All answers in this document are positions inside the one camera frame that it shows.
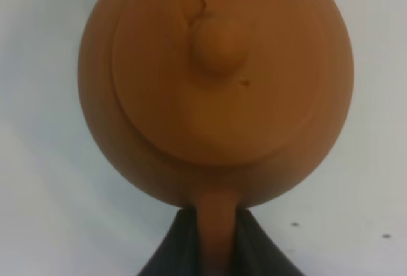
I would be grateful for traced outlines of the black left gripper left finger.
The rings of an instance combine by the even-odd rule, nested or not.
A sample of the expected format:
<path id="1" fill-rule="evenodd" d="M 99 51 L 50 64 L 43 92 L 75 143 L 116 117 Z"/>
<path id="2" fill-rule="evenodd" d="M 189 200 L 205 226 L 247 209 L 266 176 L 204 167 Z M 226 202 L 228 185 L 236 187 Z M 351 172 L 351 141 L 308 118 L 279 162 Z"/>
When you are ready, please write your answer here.
<path id="1" fill-rule="evenodd" d="M 188 207 L 177 212 L 163 241 L 139 275 L 205 275 L 196 209 Z"/>

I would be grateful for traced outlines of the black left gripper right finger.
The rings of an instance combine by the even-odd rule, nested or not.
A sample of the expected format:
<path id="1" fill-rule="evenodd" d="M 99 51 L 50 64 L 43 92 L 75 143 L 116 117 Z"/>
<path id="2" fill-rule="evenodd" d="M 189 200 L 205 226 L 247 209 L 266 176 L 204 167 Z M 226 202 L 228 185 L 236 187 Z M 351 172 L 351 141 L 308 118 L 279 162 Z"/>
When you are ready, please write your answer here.
<path id="1" fill-rule="evenodd" d="M 303 276 L 249 210 L 238 209 L 236 217 L 231 275 Z"/>

